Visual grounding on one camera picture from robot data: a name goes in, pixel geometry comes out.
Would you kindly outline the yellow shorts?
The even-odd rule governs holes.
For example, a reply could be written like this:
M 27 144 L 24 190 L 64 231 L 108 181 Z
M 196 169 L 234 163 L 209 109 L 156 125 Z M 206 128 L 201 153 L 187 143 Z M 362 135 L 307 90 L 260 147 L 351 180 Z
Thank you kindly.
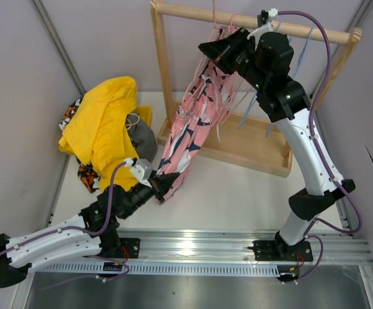
M 59 140 L 59 150 L 92 164 L 100 176 L 99 192 L 113 182 L 125 190 L 137 182 L 127 169 L 114 168 L 125 158 L 139 158 L 128 135 L 137 124 L 137 83 L 129 76 L 108 79 L 92 88 Z

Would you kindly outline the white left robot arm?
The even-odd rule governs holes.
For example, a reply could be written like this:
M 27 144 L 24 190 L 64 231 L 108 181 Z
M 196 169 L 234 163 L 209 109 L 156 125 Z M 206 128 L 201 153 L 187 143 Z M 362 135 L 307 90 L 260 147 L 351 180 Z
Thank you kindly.
M 120 249 L 119 220 L 130 217 L 151 198 L 162 201 L 179 173 L 157 175 L 125 190 L 111 182 L 95 202 L 63 223 L 10 237 L 0 234 L 0 288 L 14 286 L 33 272 L 71 258 L 111 258 Z

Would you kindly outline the blue hanger with grey shorts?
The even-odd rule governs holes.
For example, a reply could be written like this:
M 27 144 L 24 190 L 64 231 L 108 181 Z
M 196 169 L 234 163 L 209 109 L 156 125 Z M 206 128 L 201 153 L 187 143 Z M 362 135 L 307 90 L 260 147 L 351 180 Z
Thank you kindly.
M 272 21 L 268 21 L 266 25 L 263 25 L 255 30 L 253 30 L 248 36 L 247 36 L 247 39 L 250 40 L 250 39 L 254 39 L 254 45 L 257 46 L 259 40 L 260 40 L 260 36 L 268 31 L 272 31 L 272 32 L 277 32 L 279 29 L 280 29 L 280 26 L 282 24 L 282 21 L 280 21 L 278 23 L 278 25 L 276 27 L 273 26 L 273 22 Z M 251 109 L 253 108 L 253 106 L 255 105 L 255 102 L 256 102 L 256 94 L 257 92 L 255 91 L 252 98 L 251 98 L 251 101 L 247 107 L 247 109 L 245 110 L 245 113 L 244 115 L 242 116 L 242 119 L 238 125 L 238 130 L 240 130 L 243 126 L 243 124 L 245 123 L 248 115 L 249 115 L 249 112 L 251 111 Z

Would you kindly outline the grey shorts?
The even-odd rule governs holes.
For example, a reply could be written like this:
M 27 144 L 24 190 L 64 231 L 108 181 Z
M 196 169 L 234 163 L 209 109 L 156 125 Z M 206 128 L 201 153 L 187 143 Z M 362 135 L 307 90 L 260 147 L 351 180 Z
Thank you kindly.
M 158 145 L 153 130 L 143 120 L 129 125 L 128 135 L 139 158 L 152 163 L 157 155 Z

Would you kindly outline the orange camouflage shorts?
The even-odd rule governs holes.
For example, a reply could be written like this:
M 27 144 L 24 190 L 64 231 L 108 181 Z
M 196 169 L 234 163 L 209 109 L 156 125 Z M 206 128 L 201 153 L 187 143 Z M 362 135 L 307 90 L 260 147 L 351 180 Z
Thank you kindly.
M 83 97 L 78 98 L 75 102 L 68 106 L 68 109 L 66 110 L 61 121 L 59 122 L 59 128 L 61 131 L 64 131 L 66 126 L 70 123 L 70 121 L 76 114 L 82 100 Z M 90 193 L 94 193 L 96 190 L 99 190 L 100 176 L 93 169 L 92 164 L 84 165 L 76 156 L 75 159 L 79 164 L 77 176 L 80 179 L 80 181 L 84 184 L 85 188 L 87 188 L 87 190 Z

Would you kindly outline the pink hanger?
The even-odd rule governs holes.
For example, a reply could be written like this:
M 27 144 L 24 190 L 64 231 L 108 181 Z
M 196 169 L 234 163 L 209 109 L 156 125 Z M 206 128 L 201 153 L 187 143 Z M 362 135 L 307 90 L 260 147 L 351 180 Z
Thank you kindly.
M 248 95 L 252 95 L 253 91 L 241 90 L 242 85 L 245 81 L 241 79 L 236 87 L 232 89 L 231 98 L 229 102 L 224 106 L 221 117 L 219 118 L 218 124 L 221 126 L 233 113 L 239 110 L 239 106 L 247 100 Z
M 234 26 L 233 23 L 234 23 L 234 19 L 237 16 L 239 16 L 239 13 L 235 12 L 231 17 L 229 27 L 228 27 L 228 31 L 227 31 L 228 35 L 234 34 L 235 31 L 236 31 L 236 26 Z M 230 111 L 230 108 L 231 108 L 231 105 L 234 102 L 234 98 L 236 97 L 236 90 L 233 89 L 234 80 L 235 80 L 234 75 L 232 75 L 232 77 L 227 78 L 226 84 L 227 84 L 228 92 L 227 92 L 226 98 L 222 98 L 222 110 L 221 110 L 221 113 L 220 113 L 220 116 L 218 118 L 218 122 L 217 122 L 217 125 L 216 125 L 216 133 L 217 133 L 217 137 L 218 137 L 219 142 L 221 142 L 220 127 L 224 123 L 225 119 L 227 118 L 227 116 L 229 114 L 229 111 Z
M 216 0 L 212 0 L 212 4 L 213 4 L 213 8 L 212 8 L 212 23 L 213 23 L 213 27 L 212 27 L 210 36 L 208 38 L 208 41 L 212 41 L 213 38 L 214 38 L 215 32 L 218 29 L 220 29 L 220 27 L 217 25 L 217 21 L 216 21 Z M 194 72 L 192 82 L 195 82 L 196 78 L 198 77 L 198 73 L 200 71 L 200 68 L 201 68 L 201 65 L 202 65 L 204 59 L 205 59 L 205 56 L 201 55 L 201 58 L 200 58 L 199 63 L 198 63 L 198 66 L 196 67 L 196 70 Z

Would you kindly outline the pink patterned shorts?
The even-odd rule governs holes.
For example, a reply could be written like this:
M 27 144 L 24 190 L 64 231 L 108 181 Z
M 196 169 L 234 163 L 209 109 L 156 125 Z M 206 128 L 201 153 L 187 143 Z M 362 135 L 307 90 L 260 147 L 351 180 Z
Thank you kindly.
M 157 173 L 179 173 L 160 204 L 172 197 L 183 184 L 193 158 L 201 150 L 212 128 L 220 134 L 220 124 L 230 111 L 236 90 L 236 75 L 222 72 L 206 56 L 202 56 L 190 83 L 177 107 L 170 133 L 158 165 Z

